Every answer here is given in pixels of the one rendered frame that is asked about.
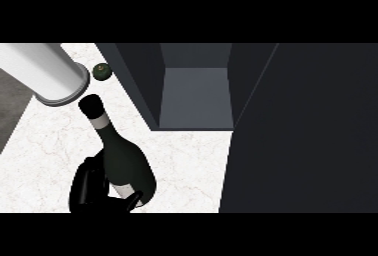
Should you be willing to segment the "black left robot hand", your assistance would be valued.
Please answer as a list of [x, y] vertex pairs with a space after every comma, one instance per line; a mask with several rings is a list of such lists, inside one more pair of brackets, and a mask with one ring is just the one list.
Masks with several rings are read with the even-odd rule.
[[68, 207], [73, 213], [129, 213], [142, 199], [143, 192], [133, 192], [126, 198], [110, 196], [110, 180], [104, 169], [104, 151], [87, 157], [77, 168], [73, 179]]

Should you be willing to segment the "dark green wine bottle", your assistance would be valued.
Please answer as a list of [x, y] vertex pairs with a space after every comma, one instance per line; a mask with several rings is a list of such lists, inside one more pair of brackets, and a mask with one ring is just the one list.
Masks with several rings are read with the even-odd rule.
[[157, 191], [157, 180], [146, 156], [138, 145], [118, 134], [99, 95], [87, 95], [80, 100], [79, 107], [104, 143], [102, 163], [108, 181], [123, 199], [133, 192], [143, 193], [136, 203], [142, 207]]

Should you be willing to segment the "dark grey open cabinet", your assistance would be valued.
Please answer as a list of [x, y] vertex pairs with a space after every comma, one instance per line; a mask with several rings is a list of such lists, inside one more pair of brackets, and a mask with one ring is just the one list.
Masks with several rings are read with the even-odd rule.
[[99, 43], [121, 87], [154, 131], [231, 131], [275, 43]]

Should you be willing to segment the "small dark green fruit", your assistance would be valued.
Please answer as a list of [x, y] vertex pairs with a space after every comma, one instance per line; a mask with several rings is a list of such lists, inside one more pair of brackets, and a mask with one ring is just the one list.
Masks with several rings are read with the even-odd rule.
[[93, 67], [93, 77], [98, 81], [105, 81], [112, 75], [112, 69], [107, 63], [99, 63]]

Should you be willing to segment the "white cylindrical appliance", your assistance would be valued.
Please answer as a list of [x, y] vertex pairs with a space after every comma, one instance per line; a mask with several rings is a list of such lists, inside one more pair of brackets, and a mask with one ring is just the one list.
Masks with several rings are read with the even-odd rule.
[[74, 102], [89, 87], [89, 70], [59, 43], [0, 43], [0, 68], [52, 107]]

